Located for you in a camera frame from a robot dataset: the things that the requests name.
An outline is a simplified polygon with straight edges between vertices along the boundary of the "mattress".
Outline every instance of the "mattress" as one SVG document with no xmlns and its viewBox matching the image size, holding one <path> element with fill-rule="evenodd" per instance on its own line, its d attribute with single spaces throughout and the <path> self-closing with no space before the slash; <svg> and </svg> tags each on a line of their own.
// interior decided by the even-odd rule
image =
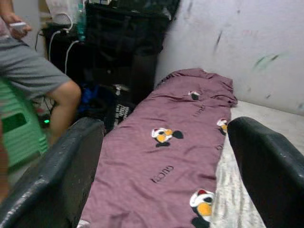
<svg viewBox="0 0 304 228">
<path fill-rule="evenodd" d="M 283 134 L 304 154 L 304 117 L 239 101 L 231 109 L 232 119 L 248 116 Z M 210 228 L 265 228 L 239 174 L 238 165 L 226 137 L 218 163 L 217 190 Z"/>
</svg>

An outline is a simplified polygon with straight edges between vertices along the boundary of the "plastic bottle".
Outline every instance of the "plastic bottle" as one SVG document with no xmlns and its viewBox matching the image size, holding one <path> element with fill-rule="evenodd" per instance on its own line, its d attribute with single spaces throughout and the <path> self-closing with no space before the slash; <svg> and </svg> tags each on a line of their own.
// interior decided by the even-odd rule
<svg viewBox="0 0 304 228">
<path fill-rule="evenodd" d="M 77 12 L 77 32 L 78 39 L 81 42 L 84 42 L 86 39 L 85 30 L 86 29 L 86 11 L 82 3 L 78 4 Z"/>
</svg>

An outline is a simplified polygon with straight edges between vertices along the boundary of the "purple bedsheet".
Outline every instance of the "purple bedsheet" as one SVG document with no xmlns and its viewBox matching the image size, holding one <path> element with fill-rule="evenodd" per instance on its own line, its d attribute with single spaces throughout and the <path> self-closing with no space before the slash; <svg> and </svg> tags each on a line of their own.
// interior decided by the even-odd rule
<svg viewBox="0 0 304 228">
<path fill-rule="evenodd" d="M 83 210 L 90 228 L 207 228 L 232 80 L 173 72 L 104 138 Z"/>
</svg>

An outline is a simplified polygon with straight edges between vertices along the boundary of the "bed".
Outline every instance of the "bed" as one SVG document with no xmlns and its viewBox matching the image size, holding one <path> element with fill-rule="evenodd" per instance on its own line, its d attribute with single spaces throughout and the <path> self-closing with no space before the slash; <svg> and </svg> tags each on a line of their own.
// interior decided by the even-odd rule
<svg viewBox="0 0 304 228">
<path fill-rule="evenodd" d="M 203 78 L 206 80 L 203 80 L 202 83 L 199 82 L 199 86 L 197 86 L 197 81 L 200 81 L 201 75 L 204 75 Z M 191 83 L 182 79 L 189 76 L 192 77 L 190 78 Z M 181 83 L 174 84 L 173 80 L 175 82 L 181 80 Z M 304 164 L 303 156 L 298 152 L 298 150 L 302 153 L 304 151 L 304 142 L 302 140 L 304 138 L 304 117 L 246 102 L 239 101 L 237 104 L 232 91 L 232 82 L 229 79 L 216 74 L 206 74 L 201 69 L 187 70 L 186 72 L 179 71 L 171 74 L 164 80 L 160 89 L 156 89 L 144 103 L 141 103 L 136 108 L 126 121 L 105 137 L 98 164 L 96 157 L 100 152 L 100 144 L 95 142 L 95 149 L 88 147 L 88 150 L 95 157 L 95 161 L 91 158 L 90 162 L 86 162 L 90 176 L 95 172 L 97 165 L 98 167 L 90 195 L 82 211 L 82 216 L 80 217 L 80 209 L 82 209 L 87 199 L 87 192 L 90 189 L 88 186 L 85 190 L 80 191 L 83 196 L 75 200 L 80 200 L 81 203 L 71 204 L 68 200 L 60 202 L 61 207 L 66 209 L 62 211 L 62 216 L 58 218 L 50 215 L 43 216 L 43 219 L 39 220 L 43 222 L 43 227 L 54 227 L 54 224 L 61 224 L 62 226 L 56 227 L 277 228 L 287 227 L 284 222 L 295 222 L 294 224 L 289 223 L 293 224 L 289 227 L 301 227 L 298 224 L 302 225 L 304 223 L 303 217 L 293 216 L 290 213 L 296 214 L 296 212 L 287 207 L 294 205 L 298 211 L 304 211 L 302 206 L 304 205 L 304 168 L 303 165 L 299 165 L 297 169 L 291 167 L 291 164 L 297 164 L 299 161 L 302 161 L 300 164 Z M 213 100 L 210 103 L 205 102 L 204 105 L 199 103 L 200 96 L 203 93 L 208 94 L 208 98 L 203 100 L 211 98 L 215 99 L 215 103 Z M 157 105 L 161 102 L 165 106 L 159 109 Z M 196 111 L 192 113 L 193 117 L 208 112 L 209 108 L 211 115 L 203 119 L 203 123 L 194 122 L 189 128 L 187 121 L 189 122 L 190 117 L 186 115 L 185 118 L 184 114 L 178 112 L 179 104 L 183 108 L 186 107 L 186 111 L 191 113 L 194 110 L 193 107 L 195 107 Z M 283 136 L 277 135 L 277 133 L 254 120 L 238 118 L 240 116 L 252 117 L 273 130 L 283 133 L 298 150 Z M 207 133 L 201 129 L 202 124 L 206 128 Z M 247 137 L 247 132 L 250 132 L 251 135 L 255 134 L 255 137 Z M 272 138 L 265 139 L 265 135 L 271 135 Z M 258 141 L 257 143 L 256 141 L 259 137 L 264 141 Z M 98 140 L 98 137 L 94 133 L 90 133 L 87 139 L 89 140 L 88 142 L 94 142 L 94 139 Z M 189 139 L 189 143 L 183 143 L 184 140 Z M 118 143 L 119 140 L 123 140 L 124 144 Z M 281 150 L 281 145 L 272 146 L 271 143 L 277 141 L 284 142 L 283 151 Z M 278 180 L 275 179 L 276 173 L 273 173 L 271 170 L 270 172 L 266 172 L 260 168 L 252 172 L 252 170 L 255 170 L 255 167 L 251 167 L 252 158 L 244 156 L 244 154 L 247 154 L 247 151 L 263 166 L 267 167 L 269 164 L 269 161 L 264 161 L 263 156 L 257 153 L 261 150 L 258 146 L 263 145 L 261 142 L 267 142 L 271 145 L 267 144 L 265 146 L 265 148 L 270 149 L 269 154 L 279 152 L 279 154 L 283 155 L 283 159 L 275 167 L 283 170 L 283 173 L 287 173 L 288 177 L 291 176 L 292 182 L 288 182 L 289 179 L 287 180 L 283 177 Z M 60 154 L 60 148 L 67 150 L 69 146 L 65 145 L 62 147 L 62 145 L 56 145 L 55 148 Z M 199 148 L 200 151 L 211 151 L 211 156 L 209 155 L 208 157 L 205 154 L 201 155 L 198 153 L 195 156 L 190 156 L 189 162 L 187 159 L 183 159 L 182 156 L 176 157 L 172 154 L 182 152 L 182 155 L 187 157 L 190 153 L 197 151 L 196 148 Z M 84 148 L 81 151 L 82 156 L 84 156 L 86 154 Z M 146 153 L 145 158 L 135 159 L 138 156 L 137 153 L 142 151 Z M 154 157 L 158 152 L 168 152 L 169 154 L 163 155 L 161 158 Z M 127 166 L 130 160 L 134 167 L 140 167 L 136 169 L 136 174 L 133 172 L 133 167 L 130 169 Z M 270 164 L 276 164 L 275 161 L 270 161 Z M 155 162 L 159 164 L 156 169 L 149 166 L 149 163 Z M 76 175 L 79 175 L 77 169 L 73 170 Z M 179 174 L 178 177 L 174 177 L 174 172 Z M 268 176 L 267 178 L 260 178 L 261 184 L 256 184 L 259 182 L 254 182 L 255 174 Z M 62 171 L 60 175 L 64 177 L 65 172 Z M 143 181 L 143 184 L 136 182 L 136 179 L 143 175 L 147 177 L 146 182 Z M 266 194 L 260 189 L 263 186 L 267 187 L 269 185 L 267 181 L 269 176 L 273 180 L 276 180 L 276 182 L 271 183 L 272 187 L 281 182 L 284 184 L 289 183 L 288 185 L 292 188 L 278 189 L 278 194 L 273 194 L 265 199 L 263 195 Z M 33 188 L 32 184 L 31 182 L 29 185 L 26 185 L 26 188 Z M 156 186 L 154 189 L 157 189 L 161 200 L 154 197 L 153 194 L 155 192 L 151 192 L 152 189 L 146 188 L 147 185 Z M 162 185 L 167 186 L 166 191 L 169 194 L 166 191 L 160 190 L 159 186 Z M 67 191 L 73 191 L 73 188 L 65 188 L 63 190 L 59 186 L 58 189 L 53 191 L 59 191 L 60 196 L 64 195 L 68 199 Z M 133 194 L 130 194 L 132 191 L 140 193 L 137 195 L 137 199 Z M 10 226 L 10 224 L 17 224 L 20 218 L 23 218 L 21 220 L 22 224 L 24 224 L 24 221 L 28 218 L 25 207 L 29 205 L 32 207 L 32 198 L 35 199 L 35 202 L 39 202 L 39 197 L 44 196 L 43 194 L 39 196 L 32 194 L 26 199 L 22 197 L 22 194 L 16 196 L 16 192 L 24 192 L 22 184 L 17 185 L 17 189 L 14 192 L 15 195 L 10 195 L 6 201 L 5 210 L 3 210 L 3 207 L 0 210 L 0 218 L 6 217 L 6 211 L 12 214 L 6 221 L 0 223 L 5 224 L 3 225 L 4 228 L 19 227 L 16 225 Z M 288 201 L 283 199 L 282 195 L 291 195 L 295 196 L 295 198 L 285 197 L 289 199 Z M 259 199 L 263 199 L 264 204 L 259 203 Z M 277 204 L 275 203 L 269 206 L 271 205 L 269 203 L 271 200 L 280 202 L 280 209 L 276 208 Z M 132 203 L 129 204 L 128 208 L 125 206 L 126 202 L 130 201 L 139 201 L 136 206 L 142 211 L 142 214 L 131 209 L 133 207 Z M 21 212 L 17 211 L 15 213 L 17 215 L 14 216 L 14 210 L 11 208 L 16 206 L 16 202 L 19 203 L 18 206 L 25 204 L 25 207 L 20 207 L 23 210 Z M 56 204 L 47 205 L 47 208 L 50 209 L 47 211 L 52 211 L 54 207 L 57 207 Z M 150 213 L 150 218 L 145 217 L 145 210 Z M 276 216 L 282 215 L 282 211 L 284 211 L 288 218 L 277 219 L 277 223 L 271 220 L 272 218 L 279 218 Z M 295 217 L 297 220 L 290 220 L 289 218 L 291 217 Z"/>
</svg>

